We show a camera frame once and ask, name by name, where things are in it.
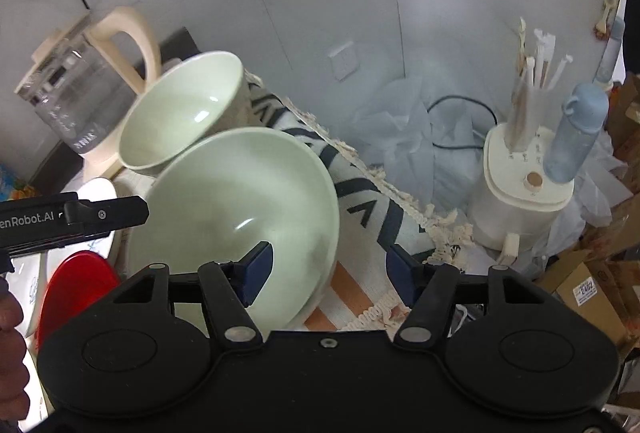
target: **electrical outlet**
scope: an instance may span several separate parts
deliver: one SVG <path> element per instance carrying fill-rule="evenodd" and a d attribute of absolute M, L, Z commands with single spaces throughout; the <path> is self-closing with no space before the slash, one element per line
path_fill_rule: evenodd
<path fill-rule="evenodd" d="M 334 69 L 334 76 L 338 81 L 342 81 L 349 74 L 354 73 L 360 66 L 353 41 L 329 52 L 329 59 Z"/>

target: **box label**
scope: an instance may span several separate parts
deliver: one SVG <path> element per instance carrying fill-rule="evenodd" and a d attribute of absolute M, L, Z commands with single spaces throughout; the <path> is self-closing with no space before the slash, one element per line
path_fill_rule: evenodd
<path fill-rule="evenodd" d="M 579 307 L 587 303 L 597 293 L 598 293 L 598 289 L 596 288 L 596 283 L 593 281 L 593 278 L 590 276 L 586 280 L 584 280 L 584 282 L 580 283 L 580 285 L 574 288 L 575 302 L 578 304 L 578 307 Z"/>

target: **kettle lid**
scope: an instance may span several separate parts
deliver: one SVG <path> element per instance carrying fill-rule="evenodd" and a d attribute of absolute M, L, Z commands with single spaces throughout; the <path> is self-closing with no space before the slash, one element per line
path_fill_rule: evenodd
<path fill-rule="evenodd" d="M 29 101 L 40 86 L 60 68 L 72 41 L 91 24 L 90 15 L 84 14 L 64 30 L 56 29 L 31 55 L 33 67 L 20 80 L 14 92 Z"/>
<path fill-rule="evenodd" d="M 562 113 L 585 134 L 597 134 L 609 111 L 607 94 L 593 83 L 581 83 L 562 103 Z"/>

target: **light blue bottle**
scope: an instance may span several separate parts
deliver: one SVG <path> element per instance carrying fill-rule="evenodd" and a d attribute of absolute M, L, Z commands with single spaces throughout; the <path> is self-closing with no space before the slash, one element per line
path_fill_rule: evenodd
<path fill-rule="evenodd" d="M 571 182 L 593 148 L 609 111 L 609 98 L 592 83 L 581 83 L 562 103 L 562 120 L 542 166 L 556 184 Z"/>
<path fill-rule="evenodd" d="M 611 33 L 607 46 L 604 49 L 600 66 L 596 70 L 596 82 L 607 85 L 611 81 L 613 71 L 616 68 L 620 47 L 622 47 L 622 36 L 625 33 L 625 20 L 616 18 L 611 24 Z"/>

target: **bowl rim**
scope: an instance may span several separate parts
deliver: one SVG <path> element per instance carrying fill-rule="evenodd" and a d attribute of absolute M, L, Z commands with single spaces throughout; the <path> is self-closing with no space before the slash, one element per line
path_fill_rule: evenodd
<path fill-rule="evenodd" d="M 273 137 L 283 139 L 283 140 L 288 140 L 293 145 L 295 145 L 298 149 L 303 150 L 303 153 L 305 153 L 307 156 L 311 157 L 311 161 L 313 161 L 316 164 L 316 166 L 318 166 L 318 170 L 322 176 L 322 180 L 324 181 L 325 187 L 328 189 L 329 193 L 334 194 L 334 196 L 332 197 L 333 203 L 331 204 L 332 219 L 333 219 L 333 223 L 331 226 L 332 233 L 331 233 L 331 239 L 327 246 L 327 257 L 331 259 L 331 264 L 328 266 L 327 269 L 324 270 L 321 279 L 318 281 L 314 289 L 309 293 L 309 297 L 306 300 L 305 304 L 302 305 L 302 307 L 294 316 L 294 318 L 286 325 L 286 328 L 301 325 L 309 317 L 309 315 L 313 312 L 313 310 L 315 310 L 315 308 L 318 306 L 318 304 L 322 299 L 322 296 L 324 294 L 326 287 L 329 285 L 329 283 L 331 282 L 331 279 L 334 276 L 335 266 L 338 261 L 336 257 L 336 253 L 338 249 L 338 239 L 340 235 L 340 207 L 338 206 L 338 195 L 337 195 L 337 192 L 335 191 L 334 181 L 332 180 L 331 175 L 329 174 L 329 170 L 326 168 L 322 160 L 320 160 L 320 157 L 316 155 L 316 153 L 314 153 L 302 140 L 297 139 L 294 136 L 290 136 L 289 134 L 286 134 L 281 130 L 276 130 L 274 128 L 267 128 L 263 126 L 243 126 L 242 128 L 234 128 L 232 130 L 226 130 L 225 132 L 220 132 L 219 134 L 215 134 L 213 136 L 207 137 L 207 139 L 200 141 L 195 146 L 192 146 L 185 153 L 182 153 L 178 158 L 172 161 L 172 163 L 169 166 L 167 166 L 167 168 L 164 169 L 164 171 L 162 171 L 162 173 L 155 180 L 155 182 L 151 186 L 151 189 L 144 196 L 144 199 L 145 201 L 147 201 L 149 197 L 152 195 L 153 191 L 158 188 L 157 186 L 160 184 L 160 181 L 162 180 L 162 178 L 168 175 L 171 170 L 177 168 L 178 164 L 180 164 L 180 162 L 189 154 L 195 153 L 200 148 L 206 146 L 209 142 L 212 142 L 215 140 L 223 140 L 237 134 L 270 134 Z M 134 243 L 135 234 L 137 233 L 136 233 L 136 228 L 134 227 L 131 230 L 131 234 L 129 236 L 129 239 L 127 240 L 127 245 L 126 245 L 127 277 L 131 277 L 132 275 L 135 274 L 135 272 L 129 272 L 130 248 L 131 248 L 131 244 Z"/>
<path fill-rule="evenodd" d="M 125 130 L 127 128 L 127 124 L 129 124 L 130 118 L 133 116 L 133 113 L 140 106 L 142 106 L 142 103 L 144 102 L 144 99 L 149 94 L 151 94 L 154 90 L 156 90 L 158 88 L 158 85 L 159 85 L 159 83 L 161 81 L 163 81 L 164 79 L 172 76 L 175 73 L 178 73 L 178 71 L 181 68 L 187 66 L 191 62 L 198 61 L 198 60 L 201 60 L 201 59 L 205 59 L 207 57 L 211 57 L 211 56 L 214 56 L 214 55 L 216 55 L 216 56 L 226 55 L 226 56 L 235 58 L 237 60 L 238 64 L 240 65 L 240 70 L 241 70 L 241 79 L 240 79 L 240 81 L 238 81 L 238 84 L 234 87 L 232 95 L 229 97 L 228 101 L 226 103 L 224 103 L 222 111 L 216 117 L 214 117 L 211 114 L 209 114 L 209 116 L 207 116 L 204 119 L 204 121 L 206 121 L 206 124 L 203 125 L 202 131 L 200 133 L 198 133 L 197 136 L 195 136 L 189 142 L 183 144 L 179 149 L 175 150 L 174 152 L 171 152 L 169 155 L 165 156 L 164 158 L 162 158 L 160 160 L 156 160 L 154 162 L 150 162 L 148 164 L 142 164 L 142 165 L 139 165 L 139 166 L 130 164 L 129 162 L 125 161 L 122 158 L 122 153 L 120 152 L 120 149 L 121 149 L 121 146 L 122 146 L 122 141 L 123 141 L 122 137 L 123 137 L 124 132 L 125 132 Z M 131 171 L 141 171 L 141 170 L 156 168 L 157 166 L 160 166 L 161 164 L 164 164 L 165 162 L 175 158 L 175 156 L 180 155 L 181 153 L 183 153 L 190 146 L 192 146 L 194 142 L 197 142 L 199 139 L 201 139 L 202 136 L 204 134 L 206 134 L 207 131 L 209 131 L 209 128 L 213 124 L 215 124 L 216 121 L 219 120 L 220 117 L 222 117 L 222 115 L 225 113 L 226 109 L 231 105 L 231 103 L 233 103 L 234 99 L 238 95 L 238 91 L 242 87 L 243 79 L 244 79 L 244 65 L 242 64 L 242 60 L 237 55 L 233 54 L 232 52 L 226 51 L 226 50 L 211 50 L 211 51 L 208 51 L 208 52 L 201 52 L 200 54 L 196 54 L 196 55 L 191 56 L 190 58 L 182 61 L 180 64 L 177 64 L 175 67 L 171 68 L 171 70 L 168 70 L 166 73 L 162 74 L 160 77 L 158 77 L 158 79 L 156 79 L 154 82 L 152 82 L 151 85 L 149 85 L 149 87 L 147 89 L 145 89 L 145 92 L 143 92 L 142 95 L 138 96 L 138 98 L 133 103 L 133 105 L 131 105 L 131 107 L 129 108 L 129 111 L 126 113 L 125 117 L 122 120 L 122 131 L 120 133 L 120 138 L 118 139 L 118 158 L 120 159 L 120 162 L 122 162 L 122 164 L 123 164 L 123 166 L 125 168 L 130 169 Z"/>

